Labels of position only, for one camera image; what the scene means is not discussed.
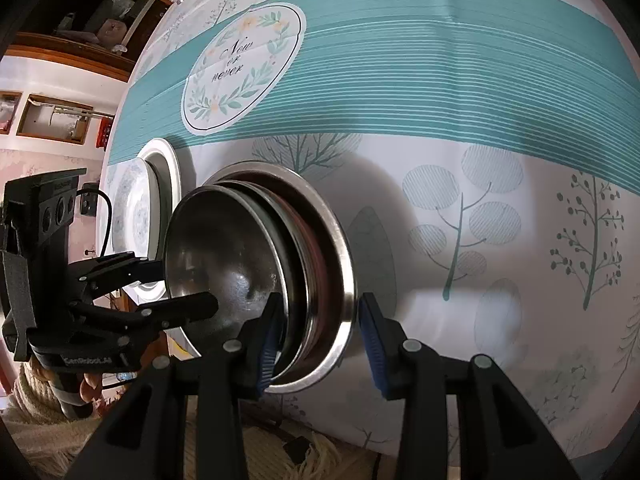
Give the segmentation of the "person's left hand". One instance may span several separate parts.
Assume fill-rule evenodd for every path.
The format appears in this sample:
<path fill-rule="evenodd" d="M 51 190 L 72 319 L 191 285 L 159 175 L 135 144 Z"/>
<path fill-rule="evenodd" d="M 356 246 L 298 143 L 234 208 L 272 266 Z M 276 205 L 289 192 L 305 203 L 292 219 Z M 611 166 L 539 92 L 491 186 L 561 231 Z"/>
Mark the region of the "person's left hand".
<path fill-rule="evenodd" d="M 32 374 L 42 382 L 45 382 L 52 392 L 54 392 L 56 379 L 55 372 L 44 368 L 40 362 L 32 356 L 28 362 Z M 82 376 L 79 385 L 79 396 L 84 403 L 93 403 L 100 408 L 108 408 L 110 402 L 104 398 L 102 393 L 102 375 L 101 374 L 85 374 Z"/>

